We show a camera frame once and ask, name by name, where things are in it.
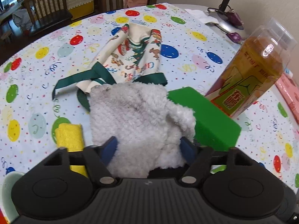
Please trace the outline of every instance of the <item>silver screw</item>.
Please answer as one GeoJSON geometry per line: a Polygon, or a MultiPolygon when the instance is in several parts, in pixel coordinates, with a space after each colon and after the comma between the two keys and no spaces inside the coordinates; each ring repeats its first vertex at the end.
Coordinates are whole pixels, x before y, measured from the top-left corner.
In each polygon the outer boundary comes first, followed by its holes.
{"type": "Polygon", "coordinates": [[[194,184],[196,182],[196,178],[194,178],[192,176],[185,176],[185,177],[182,177],[182,182],[184,182],[186,184],[194,184]]]}
{"type": "Polygon", "coordinates": [[[114,182],[114,178],[113,177],[109,177],[109,176],[102,177],[102,178],[100,178],[100,182],[102,184],[112,184],[114,182]]]}

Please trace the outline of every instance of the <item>green block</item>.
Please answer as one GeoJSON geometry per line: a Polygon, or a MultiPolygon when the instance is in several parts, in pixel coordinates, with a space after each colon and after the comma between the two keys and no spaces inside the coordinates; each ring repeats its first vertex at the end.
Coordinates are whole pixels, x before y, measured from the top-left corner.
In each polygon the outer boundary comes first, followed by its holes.
{"type": "Polygon", "coordinates": [[[216,151],[228,151],[237,143],[241,127],[192,87],[168,92],[168,99],[193,109],[195,139],[216,151]]]}

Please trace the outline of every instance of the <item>pink plastic wrapper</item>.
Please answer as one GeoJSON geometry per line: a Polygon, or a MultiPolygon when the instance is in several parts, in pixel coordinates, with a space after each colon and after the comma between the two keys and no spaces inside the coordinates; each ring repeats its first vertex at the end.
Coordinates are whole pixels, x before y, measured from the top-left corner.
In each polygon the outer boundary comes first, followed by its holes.
{"type": "Polygon", "coordinates": [[[299,124],[299,89],[296,83],[282,74],[275,85],[291,109],[297,124],[299,124]]]}

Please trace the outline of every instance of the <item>wall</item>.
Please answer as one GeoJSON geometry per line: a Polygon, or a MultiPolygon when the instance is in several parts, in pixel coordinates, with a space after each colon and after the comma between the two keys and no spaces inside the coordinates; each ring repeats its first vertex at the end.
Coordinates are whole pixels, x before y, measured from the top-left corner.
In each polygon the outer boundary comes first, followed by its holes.
{"type": "MultiPolygon", "coordinates": [[[[222,0],[158,0],[159,3],[196,4],[218,7],[222,0]]],[[[299,43],[299,0],[231,0],[229,5],[240,15],[248,32],[276,18],[299,43]]],[[[299,84],[299,45],[292,52],[288,66],[299,84]]]]}

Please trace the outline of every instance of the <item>lamp base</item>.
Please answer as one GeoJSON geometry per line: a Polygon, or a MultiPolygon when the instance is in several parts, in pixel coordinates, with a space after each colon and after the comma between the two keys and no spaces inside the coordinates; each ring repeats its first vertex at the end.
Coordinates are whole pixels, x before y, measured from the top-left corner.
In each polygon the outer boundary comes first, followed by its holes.
{"type": "Polygon", "coordinates": [[[222,31],[224,31],[226,33],[237,32],[241,36],[242,40],[245,40],[248,38],[248,34],[244,30],[244,27],[239,26],[238,28],[236,28],[228,21],[228,19],[225,15],[222,15],[218,12],[210,12],[209,16],[216,18],[219,21],[219,24],[215,24],[215,25],[218,28],[220,28],[222,31]]]}

